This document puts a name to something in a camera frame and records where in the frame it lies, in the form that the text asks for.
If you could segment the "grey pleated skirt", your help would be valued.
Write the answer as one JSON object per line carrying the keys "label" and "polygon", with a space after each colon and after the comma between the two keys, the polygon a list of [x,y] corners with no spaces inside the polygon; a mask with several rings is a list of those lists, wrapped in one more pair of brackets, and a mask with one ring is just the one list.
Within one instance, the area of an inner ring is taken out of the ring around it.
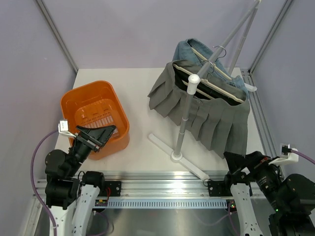
{"label": "grey pleated skirt", "polygon": [[[172,62],[166,64],[153,85],[148,95],[149,108],[180,125],[188,93],[175,85]],[[249,113],[248,97],[245,102],[232,106],[221,98],[206,100],[195,93],[186,130],[220,157],[225,151],[244,155],[247,152]]]}

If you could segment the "cream hanger of denim skirt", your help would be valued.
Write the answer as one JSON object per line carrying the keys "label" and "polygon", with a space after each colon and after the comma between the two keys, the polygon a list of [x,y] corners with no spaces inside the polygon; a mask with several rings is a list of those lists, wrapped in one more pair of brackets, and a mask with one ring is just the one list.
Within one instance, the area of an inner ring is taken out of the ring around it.
{"label": "cream hanger of denim skirt", "polygon": [[[224,50],[225,54],[224,54],[223,57],[225,57],[225,56],[226,56],[226,49],[225,49],[225,47],[223,47],[223,46],[215,46],[215,47],[213,47],[213,48],[217,48],[217,47],[219,47],[219,48],[221,48],[221,49]],[[216,72],[217,74],[220,74],[221,76],[223,76],[224,78],[228,79],[229,81],[232,80],[232,78],[231,78],[228,74],[226,74],[226,73],[224,73],[222,70],[220,70],[220,69],[216,66],[215,63],[212,63],[211,61],[209,61],[208,59],[206,59],[206,58],[205,58],[201,53],[199,53],[194,47],[190,47],[190,48],[192,49],[192,51],[194,52],[194,54],[196,54],[198,57],[200,57],[201,59],[203,59],[203,62],[208,62],[208,63],[212,66],[213,71],[212,71],[211,73]]]}

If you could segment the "cream hanger of grey skirt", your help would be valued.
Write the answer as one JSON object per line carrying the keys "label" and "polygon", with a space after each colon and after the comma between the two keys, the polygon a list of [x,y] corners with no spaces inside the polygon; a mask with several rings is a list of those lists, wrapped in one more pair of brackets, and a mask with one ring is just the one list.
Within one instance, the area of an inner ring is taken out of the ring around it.
{"label": "cream hanger of grey skirt", "polygon": [[[201,68],[189,60],[174,61],[172,66],[175,73],[175,85],[184,91],[188,88],[188,77],[196,74]],[[196,96],[206,100],[221,98],[232,106],[245,102],[247,98],[247,94],[242,89],[230,85],[208,72],[201,78]]]}

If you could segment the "light blue denim skirt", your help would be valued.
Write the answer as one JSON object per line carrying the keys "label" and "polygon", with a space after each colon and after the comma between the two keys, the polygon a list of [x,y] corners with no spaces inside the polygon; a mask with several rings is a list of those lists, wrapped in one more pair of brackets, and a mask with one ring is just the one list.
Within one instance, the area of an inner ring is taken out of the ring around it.
{"label": "light blue denim skirt", "polygon": [[[208,48],[205,44],[198,41],[197,39],[190,38],[184,41],[180,41],[177,44],[177,47],[175,49],[173,60],[189,60],[193,62],[194,64],[202,67],[205,63],[205,60],[210,58],[210,56],[214,52]],[[237,77],[230,77],[231,79],[226,78],[222,74],[220,74],[218,71],[212,72],[212,68],[210,67],[208,69],[208,72],[222,81],[225,81],[227,84],[237,87],[241,90],[243,90],[245,93],[248,93],[247,88],[245,87],[245,83],[243,79],[240,76]]]}

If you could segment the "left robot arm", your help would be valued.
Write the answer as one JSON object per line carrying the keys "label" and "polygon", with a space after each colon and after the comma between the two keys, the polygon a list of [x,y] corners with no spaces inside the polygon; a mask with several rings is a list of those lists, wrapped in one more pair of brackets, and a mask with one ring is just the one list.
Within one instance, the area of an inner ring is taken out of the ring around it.
{"label": "left robot arm", "polygon": [[97,197],[104,192],[110,194],[102,172],[86,171],[82,178],[75,174],[90,153],[99,152],[106,145],[116,126],[76,128],[76,134],[60,131],[73,138],[68,152],[55,149],[45,158],[45,205],[50,214],[52,236],[84,236]]}

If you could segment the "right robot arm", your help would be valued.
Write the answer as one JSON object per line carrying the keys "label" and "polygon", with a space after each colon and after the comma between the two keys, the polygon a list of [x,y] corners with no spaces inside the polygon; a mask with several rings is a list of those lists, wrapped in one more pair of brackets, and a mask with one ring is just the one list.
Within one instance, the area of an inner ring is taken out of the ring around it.
{"label": "right robot arm", "polygon": [[315,226],[310,218],[315,208],[315,184],[300,174],[280,179],[273,159],[259,151],[247,155],[224,152],[229,171],[223,183],[224,191],[236,203],[241,235],[260,236],[255,213],[250,202],[250,182],[258,185],[273,210],[269,229],[273,236],[313,236]]}

